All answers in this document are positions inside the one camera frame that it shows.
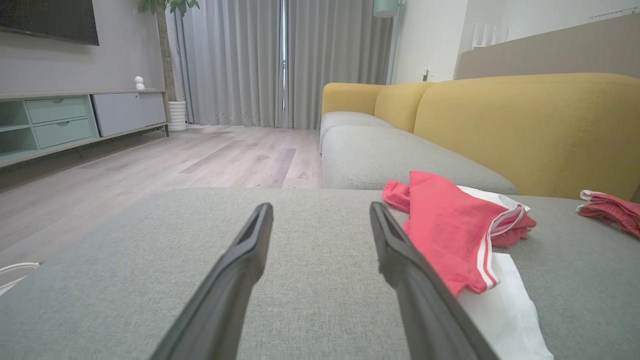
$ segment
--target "white plant pot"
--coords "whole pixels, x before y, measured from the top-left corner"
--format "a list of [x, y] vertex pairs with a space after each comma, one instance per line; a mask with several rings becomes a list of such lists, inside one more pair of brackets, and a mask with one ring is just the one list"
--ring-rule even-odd
[[170, 101], [169, 113], [171, 115], [169, 131], [172, 133], [187, 131], [187, 102]]

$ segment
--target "plant trunk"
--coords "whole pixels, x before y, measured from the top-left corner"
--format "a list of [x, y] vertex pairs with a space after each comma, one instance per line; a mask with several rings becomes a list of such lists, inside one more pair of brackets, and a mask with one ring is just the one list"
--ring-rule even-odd
[[156, 6], [156, 21], [158, 23], [158, 35], [160, 36], [160, 50], [162, 51], [162, 64], [164, 67], [164, 89], [169, 101], [178, 101], [175, 96], [175, 81], [173, 80], [173, 63], [171, 61], [171, 49], [169, 48], [169, 35], [166, 32], [166, 16], [163, 4]]

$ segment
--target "potted plant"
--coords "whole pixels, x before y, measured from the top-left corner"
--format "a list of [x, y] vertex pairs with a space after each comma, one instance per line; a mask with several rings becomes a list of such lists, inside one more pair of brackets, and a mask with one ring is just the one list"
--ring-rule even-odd
[[160, 36], [160, 50], [162, 52], [162, 63], [164, 67], [164, 88], [169, 100], [169, 111], [171, 122], [169, 131], [186, 131], [186, 102], [178, 101], [175, 95], [175, 82], [173, 80], [173, 63], [171, 60], [171, 49], [169, 48], [169, 35], [166, 32], [166, 16], [164, 14], [167, 7], [171, 8], [171, 13], [176, 9], [182, 16], [187, 12], [187, 8], [200, 8], [197, 0], [138, 0], [138, 10], [140, 12], [151, 12], [156, 15], [158, 24], [158, 35]]

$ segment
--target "white stripe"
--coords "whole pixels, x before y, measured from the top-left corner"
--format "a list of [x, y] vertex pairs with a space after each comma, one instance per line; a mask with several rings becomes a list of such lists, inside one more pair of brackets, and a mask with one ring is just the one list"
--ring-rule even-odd
[[[512, 222], [511, 224], [509, 224], [507, 226], [499, 227], [501, 221], [504, 221], [507, 218], [513, 217], [516, 214], [518, 214], [518, 218], [514, 222]], [[518, 204], [518, 205], [516, 205], [515, 209], [507, 210], [507, 211], [503, 212], [502, 214], [498, 215], [491, 222], [491, 226], [489, 227], [489, 230], [487, 230], [487, 233], [485, 234], [482, 242], [480, 243], [480, 248], [478, 249], [478, 257], [477, 257], [476, 267], [478, 269], [478, 272], [480, 273], [480, 276], [482, 276], [482, 279], [486, 283], [486, 289], [487, 290], [489, 290], [492, 287], [500, 284], [500, 279], [498, 278], [497, 275], [495, 275], [495, 272], [493, 271], [493, 267], [492, 267], [492, 260], [493, 260], [493, 249], [492, 249], [492, 246], [493, 245], [492, 245], [492, 241], [491, 241], [491, 236], [504, 234], [506, 231], [508, 231], [511, 228], [513, 228], [513, 226], [518, 221], [520, 221], [520, 219], [522, 219], [522, 217], [525, 214], [526, 214], [526, 211], [525, 211], [523, 205], [522, 204]], [[485, 271], [484, 270], [484, 255], [487, 252], [488, 252], [488, 255], [486, 257], [486, 271]], [[491, 277], [493, 277], [495, 279], [495, 283], [491, 280], [491, 277], [489, 277], [487, 275], [487, 272], [491, 275]]]
[[591, 198], [595, 193], [606, 195], [605, 193], [601, 193], [601, 192], [592, 192], [591, 190], [583, 190], [580, 192], [580, 197], [583, 198], [584, 200], [591, 201]]
[[[491, 244], [491, 238], [489, 237], [489, 234], [487, 234], [487, 242]], [[495, 283], [492, 281], [491, 284], [487, 284], [487, 287], [486, 287], [487, 290], [500, 284], [500, 279], [498, 278], [498, 275], [495, 275], [495, 272], [493, 272], [492, 261], [493, 261], [493, 245], [490, 245], [489, 256], [486, 257], [486, 269], [489, 271], [489, 274], [495, 279]]]
[[482, 277], [482, 280], [486, 284], [487, 290], [489, 290], [490, 288], [493, 287], [493, 281], [491, 281], [491, 279], [487, 276], [486, 272], [484, 271], [484, 254], [486, 254], [486, 251], [487, 251], [486, 242], [487, 242], [487, 236], [484, 236], [484, 238], [480, 241], [480, 247], [478, 248], [478, 257], [477, 257], [476, 267], [478, 269], [478, 272], [480, 273], [480, 276]]

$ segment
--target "white cabinet door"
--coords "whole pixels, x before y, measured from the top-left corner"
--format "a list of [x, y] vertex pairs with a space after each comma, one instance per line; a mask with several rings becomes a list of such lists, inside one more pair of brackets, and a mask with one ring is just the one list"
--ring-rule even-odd
[[93, 95], [101, 136], [109, 136], [166, 122], [162, 93]]
[[164, 101], [159, 92], [140, 93], [140, 115], [144, 126], [151, 126], [166, 122], [164, 115]]
[[140, 97], [136, 93], [93, 95], [93, 107], [101, 136], [145, 127], [140, 113]]

